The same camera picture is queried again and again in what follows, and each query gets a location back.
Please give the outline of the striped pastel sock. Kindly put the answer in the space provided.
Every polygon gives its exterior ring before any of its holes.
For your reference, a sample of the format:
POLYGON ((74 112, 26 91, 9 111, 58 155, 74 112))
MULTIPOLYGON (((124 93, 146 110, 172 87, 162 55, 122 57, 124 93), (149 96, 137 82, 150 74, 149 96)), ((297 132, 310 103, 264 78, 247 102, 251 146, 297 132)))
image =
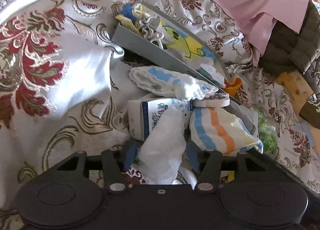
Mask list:
POLYGON ((240 151, 263 152, 263 143, 253 136, 243 121, 223 108, 196 108, 190 121, 190 139, 202 150, 217 150, 234 156, 240 151))

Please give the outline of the white tissue cloth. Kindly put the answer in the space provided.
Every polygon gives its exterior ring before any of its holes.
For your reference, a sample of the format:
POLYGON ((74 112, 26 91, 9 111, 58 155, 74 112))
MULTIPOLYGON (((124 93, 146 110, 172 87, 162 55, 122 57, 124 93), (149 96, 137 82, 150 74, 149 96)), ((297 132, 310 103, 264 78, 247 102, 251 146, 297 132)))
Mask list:
POLYGON ((139 171, 147 184, 172 184, 186 148, 183 113, 175 108, 163 112, 137 154, 139 171))

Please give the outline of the white blue knitted sock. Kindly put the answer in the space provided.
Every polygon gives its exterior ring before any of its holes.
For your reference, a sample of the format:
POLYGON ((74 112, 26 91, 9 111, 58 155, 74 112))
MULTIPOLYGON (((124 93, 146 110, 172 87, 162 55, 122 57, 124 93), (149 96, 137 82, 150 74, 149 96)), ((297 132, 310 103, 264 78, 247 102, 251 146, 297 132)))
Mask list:
POLYGON ((203 100, 218 92, 218 88, 205 81, 158 66, 133 67, 129 78, 136 85, 157 96, 182 100, 203 100))

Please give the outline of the round fabric coaster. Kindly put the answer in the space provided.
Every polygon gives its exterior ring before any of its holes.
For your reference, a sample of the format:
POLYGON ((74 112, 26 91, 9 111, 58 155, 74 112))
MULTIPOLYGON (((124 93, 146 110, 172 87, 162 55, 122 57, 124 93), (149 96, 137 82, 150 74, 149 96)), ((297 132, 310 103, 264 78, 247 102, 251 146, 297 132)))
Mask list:
POLYGON ((215 93, 203 100, 193 100, 193 105, 197 108, 223 108, 230 105, 230 98, 227 93, 215 93))

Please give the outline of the bag of green paper pieces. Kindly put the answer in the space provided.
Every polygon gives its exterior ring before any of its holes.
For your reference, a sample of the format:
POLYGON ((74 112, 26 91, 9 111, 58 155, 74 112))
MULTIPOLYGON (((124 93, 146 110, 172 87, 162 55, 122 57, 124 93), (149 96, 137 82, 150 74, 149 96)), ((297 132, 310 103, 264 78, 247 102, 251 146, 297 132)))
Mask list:
POLYGON ((263 144, 264 154, 276 158, 279 145, 278 126, 261 108, 255 108, 255 111, 258 114, 258 136, 263 144))

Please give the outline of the floral satin sofa cover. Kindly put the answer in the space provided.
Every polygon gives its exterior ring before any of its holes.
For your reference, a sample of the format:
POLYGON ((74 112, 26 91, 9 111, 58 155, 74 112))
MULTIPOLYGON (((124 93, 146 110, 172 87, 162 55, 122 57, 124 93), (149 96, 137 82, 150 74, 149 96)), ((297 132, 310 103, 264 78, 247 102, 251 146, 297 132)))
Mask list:
MULTIPOLYGON (((78 150, 98 155, 129 139, 127 103, 148 97, 129 78, 146 61, 111 42, 116 14, 136 0, 1 0, 1 229, 23 225, 14 197, 78 150)), ((319 155, 289 97, 262 69, 217 0, 145 0, 196 34, 243 81, 243 105, 278 125, 276 160, 319 192, 319 155)))

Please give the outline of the grey tray with frog drawing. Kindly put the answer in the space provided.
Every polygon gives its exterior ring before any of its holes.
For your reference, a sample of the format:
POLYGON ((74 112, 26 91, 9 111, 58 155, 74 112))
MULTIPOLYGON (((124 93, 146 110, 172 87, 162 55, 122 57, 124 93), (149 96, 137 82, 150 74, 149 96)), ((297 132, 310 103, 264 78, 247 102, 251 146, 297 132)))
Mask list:
POLYGON ((124 7, 115 19, 118 26, 112 41, 160 67, 204 80, 223 92, 225 79, 231 83, 236 78, 228 73, 220 54, 155 6, 140 0, 124 7), (145 14, 160 17, 161 41, 150 42, 136 29, 135 22, 145 14))

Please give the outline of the dark olive quilted cushion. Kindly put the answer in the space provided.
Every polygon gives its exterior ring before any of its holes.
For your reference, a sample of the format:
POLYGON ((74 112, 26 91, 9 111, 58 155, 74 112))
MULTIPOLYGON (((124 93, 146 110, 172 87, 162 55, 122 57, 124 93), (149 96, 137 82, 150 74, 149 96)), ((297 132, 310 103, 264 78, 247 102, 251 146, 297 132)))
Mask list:
POLYGON ((274 26, 259 66, 277 75, 291 70, 305 73, 319 53, 319 12, 309 2, 299 33, 278 21, 274 26))

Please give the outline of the grey ruffled scrunchie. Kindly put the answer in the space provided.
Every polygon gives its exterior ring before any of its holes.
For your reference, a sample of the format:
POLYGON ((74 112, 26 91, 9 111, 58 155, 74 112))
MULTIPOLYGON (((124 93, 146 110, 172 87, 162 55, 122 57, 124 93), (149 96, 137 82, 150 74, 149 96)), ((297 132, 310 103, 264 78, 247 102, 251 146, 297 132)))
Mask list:
POLYGON ((142 15, 135 22, 135 27, 146 40, 161 41, 163 38, 163 33, 158 31, 158 28, 161 26, 161 20, 158 16, 151 15, 142 15))

